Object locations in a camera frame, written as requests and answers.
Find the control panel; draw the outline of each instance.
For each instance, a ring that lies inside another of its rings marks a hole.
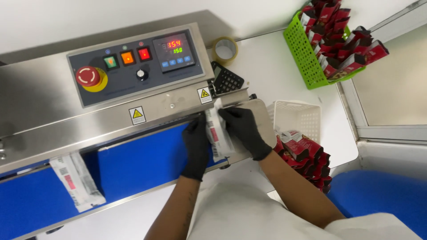
[[[203,74],[188,29],[71,53],[68,60],[83,107]]]

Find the white package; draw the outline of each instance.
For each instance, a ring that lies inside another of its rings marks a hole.
[[[235,153],[230,135],[225,129],[225,120],[218,114],[218,110],[221,108],[221,99],[218,98],[213,104],[213,108],[205,111],[206,132],[212,144],[214,162],[230,157]]]
[[[80,153],[70,152],[51,158],[49,164],[73,199],[77,211],[81,213],[106,203]]]

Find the person's arm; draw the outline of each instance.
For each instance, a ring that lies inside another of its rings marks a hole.
[[[283,203],[298,217],[320,228],[345,218],[325,194],[299,175],[276,152],[271,151],[260,161],[260,166]]]
[[[255,161],[260,161],[261,169],[289,211],[320,228],[345,218],[323,193],[264,142],[251,110],[225,108],[218,113],[227,122],[227,130],[242,141]]]
[[[148,230],[145,240],[186,239],[200,182],[209,161],[204,113],[182,132],[188,162],[168,201]]]
[[[200,181],[180,176],[145,239],[186,239],[199,187]]]

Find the black knob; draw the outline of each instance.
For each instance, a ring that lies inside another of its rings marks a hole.
[[[147,80],[148,72],[140,69],[140,70],[136,71],[136,77],[141,81]]]

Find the forearm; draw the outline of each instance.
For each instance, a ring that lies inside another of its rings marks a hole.
[[[324,228],[344,215],[315,186],[272,151],[260,166],[286,207],[302,219]]]
[[[144,239],[186,239],[200,182],[183,176]]]

